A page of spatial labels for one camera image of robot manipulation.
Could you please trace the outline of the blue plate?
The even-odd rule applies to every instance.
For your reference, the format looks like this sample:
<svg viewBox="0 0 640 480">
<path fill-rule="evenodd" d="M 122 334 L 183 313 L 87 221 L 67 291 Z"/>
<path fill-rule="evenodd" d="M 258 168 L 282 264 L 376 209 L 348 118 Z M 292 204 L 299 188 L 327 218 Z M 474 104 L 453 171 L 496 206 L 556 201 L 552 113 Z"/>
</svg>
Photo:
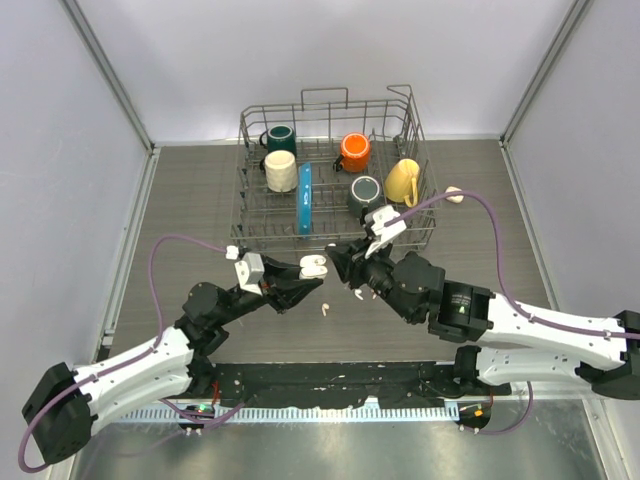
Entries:
<svg viewBox="0 0 640 480">
<path fill-rule="evenodd" d="M 312 231 L 312 169 L 309 162 L 298 169 L 296 202 L 297 234 L 308 237 Z"/>
</svg>

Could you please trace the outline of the grey mug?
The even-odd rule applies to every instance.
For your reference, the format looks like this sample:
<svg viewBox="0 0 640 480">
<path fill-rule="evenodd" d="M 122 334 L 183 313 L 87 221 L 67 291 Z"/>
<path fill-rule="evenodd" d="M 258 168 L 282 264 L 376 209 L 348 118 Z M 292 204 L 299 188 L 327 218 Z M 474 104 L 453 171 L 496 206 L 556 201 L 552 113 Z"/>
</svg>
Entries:
<svg viewBox="0 0 640 480">
<path fill-rule="evenodd" d="M 347 208 L 352 216 L 361 218 L 364 212 L 372 212 L 384 205 L 383 189 L 375 178 L 361 175 L 351 183 Z"/>
</svg>

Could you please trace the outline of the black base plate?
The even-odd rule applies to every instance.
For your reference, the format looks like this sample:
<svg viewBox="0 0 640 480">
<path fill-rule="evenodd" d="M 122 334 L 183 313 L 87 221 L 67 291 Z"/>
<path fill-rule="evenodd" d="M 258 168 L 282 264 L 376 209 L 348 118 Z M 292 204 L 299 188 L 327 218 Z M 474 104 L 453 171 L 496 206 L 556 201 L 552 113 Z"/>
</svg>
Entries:
<svg viewBox="0 0 640 480">
<path fill-rule="evenodd" d="M 509 384 L 456 377 L 452 365 L 432 361 L 219 363 L 206 386 L 225 407 L 273 409 L 360 408 L 370 397 L 383 409 L 436 407 L 446 399 L 512 393 Z"/>
</svg>

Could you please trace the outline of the orange mug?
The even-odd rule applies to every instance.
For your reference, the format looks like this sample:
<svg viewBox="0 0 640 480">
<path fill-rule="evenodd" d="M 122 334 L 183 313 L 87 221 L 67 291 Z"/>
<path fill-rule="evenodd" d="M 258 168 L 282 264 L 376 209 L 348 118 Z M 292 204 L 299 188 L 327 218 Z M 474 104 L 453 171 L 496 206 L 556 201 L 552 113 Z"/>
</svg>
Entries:
<svg viewBox="0 0 640 480">
<path fill-rule="evenodd" d="M 367 136 L 359 132 L 345 135 L 340 142 L 340 154 L 333 163 L 335 172 L 363 172 L 371 157 L 371 143 Z"/>
</svg>

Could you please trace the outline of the beige earbud case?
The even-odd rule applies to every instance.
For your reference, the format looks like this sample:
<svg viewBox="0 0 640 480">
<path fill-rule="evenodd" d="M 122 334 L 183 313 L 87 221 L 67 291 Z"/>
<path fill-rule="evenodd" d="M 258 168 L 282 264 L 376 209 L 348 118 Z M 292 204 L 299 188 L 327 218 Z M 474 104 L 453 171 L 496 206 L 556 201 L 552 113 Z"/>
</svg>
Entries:
<svg viewBox="0 0 640 480">
<path fill-rule="evenodd" d="M 461 189 L 455 186 L 449 186 L 446 188 L 447 193 L 446 201 L 453 204 L 460 204 L 464 201 L 465 196 L 461 195 Z"/>
</svg>

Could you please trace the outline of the yellow mug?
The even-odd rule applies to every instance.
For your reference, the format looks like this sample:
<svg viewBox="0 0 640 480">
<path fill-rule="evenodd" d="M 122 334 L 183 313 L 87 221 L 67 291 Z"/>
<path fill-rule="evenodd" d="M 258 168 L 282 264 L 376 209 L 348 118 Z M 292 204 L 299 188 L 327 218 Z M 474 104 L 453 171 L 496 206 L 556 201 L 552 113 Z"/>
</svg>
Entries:
<svg viewBox="0 0 640 480">
<path fill-rule="evenodd" d="M 384 181 L 386 198 L 413 208 L 418 203 L 419 164 L 409 158 L 398 161 Z"/>
</svg>

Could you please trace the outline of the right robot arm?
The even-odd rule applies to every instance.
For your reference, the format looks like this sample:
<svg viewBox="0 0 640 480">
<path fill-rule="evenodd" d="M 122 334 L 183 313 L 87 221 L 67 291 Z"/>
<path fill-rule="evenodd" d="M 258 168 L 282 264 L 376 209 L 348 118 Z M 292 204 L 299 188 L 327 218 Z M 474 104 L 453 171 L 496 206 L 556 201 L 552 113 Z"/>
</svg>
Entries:
<svg viewBox="0 0 640 480">
<path fill-rule="evenodd" d="M 369 287 L 400 318 L 459 344 L 451 380 L 465 395 L 485 385 L 577 382 L 616 399 L 639 397 L 639 315 L 580 316 L 511 301 L 446 279 L 444 269 L 410 252 L 393 261 L 356 240 L 325 249 L 342 283 Z"/>
</svg>

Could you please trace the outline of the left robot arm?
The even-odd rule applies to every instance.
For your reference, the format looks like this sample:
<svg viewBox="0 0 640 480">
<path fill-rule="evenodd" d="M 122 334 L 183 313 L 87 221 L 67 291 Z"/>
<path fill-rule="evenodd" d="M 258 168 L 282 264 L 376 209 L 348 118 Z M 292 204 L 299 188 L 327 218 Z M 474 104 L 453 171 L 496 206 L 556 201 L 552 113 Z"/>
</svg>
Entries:
<svg viewBox="0 0 640 480">
<path fill-rule="evenodd" d="M 141 406 L 183 394 L 205 397 L 214 375 L 208 357 L 228 339 L 225 325 L 263 306 L 287 312 L 320 287 L 328 273 L 325 257 L 317 254 L 290 264 L 248 252 L 234 268 L 234 287 L 194 285 L 182 316 L 151 340 L 93 364 L 49 367 L 22 408 L 27 430 L 19 452 L 24 454 L 33 440 L 44 466 L 50 466 Z"/>
</svg>

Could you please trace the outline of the dark green mug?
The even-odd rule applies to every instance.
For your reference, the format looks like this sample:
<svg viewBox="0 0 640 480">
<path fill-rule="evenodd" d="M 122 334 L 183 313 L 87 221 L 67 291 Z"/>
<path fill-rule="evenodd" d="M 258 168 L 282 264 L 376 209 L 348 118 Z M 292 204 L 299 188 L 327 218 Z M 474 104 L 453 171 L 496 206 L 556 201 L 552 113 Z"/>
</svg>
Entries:
<svg viewBox="0 0 640 480">
<path fill-rule="evenodd" d="M 288 125 L 275 125 L 259 137 L 259 145 L 268 153 L 284 150 L 297 155 L 296 132 Z"/>
</svg>

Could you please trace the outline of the cream textured mug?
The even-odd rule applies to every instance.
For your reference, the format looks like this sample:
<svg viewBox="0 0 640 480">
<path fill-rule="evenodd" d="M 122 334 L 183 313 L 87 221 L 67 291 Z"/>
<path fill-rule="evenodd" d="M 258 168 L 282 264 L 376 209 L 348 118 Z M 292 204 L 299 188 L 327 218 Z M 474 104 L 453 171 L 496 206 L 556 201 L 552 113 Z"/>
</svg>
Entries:
<svg viewBox="0 0 640 480">
<path fill-rule="evenodd" d="M 262 162 L 267 187 L 277 193 L 294 190 L 298 184 L 296 157 L 287 150 L 270 152 Z"/>
</svg>

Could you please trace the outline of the white earbud charging case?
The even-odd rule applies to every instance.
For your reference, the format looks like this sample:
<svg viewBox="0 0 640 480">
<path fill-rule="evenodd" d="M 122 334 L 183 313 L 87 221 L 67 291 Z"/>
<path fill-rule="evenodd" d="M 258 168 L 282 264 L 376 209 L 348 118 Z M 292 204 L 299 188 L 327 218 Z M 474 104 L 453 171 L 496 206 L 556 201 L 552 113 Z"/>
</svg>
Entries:
<svg viewBox="0 0 640 480">
<path fill-rule="evenodd" d="M 326 258 L 323 255 L 311 254 L 303 256 L 299 261 L 300 279 L 325 279 L 328 274 Z"/>
</svg>

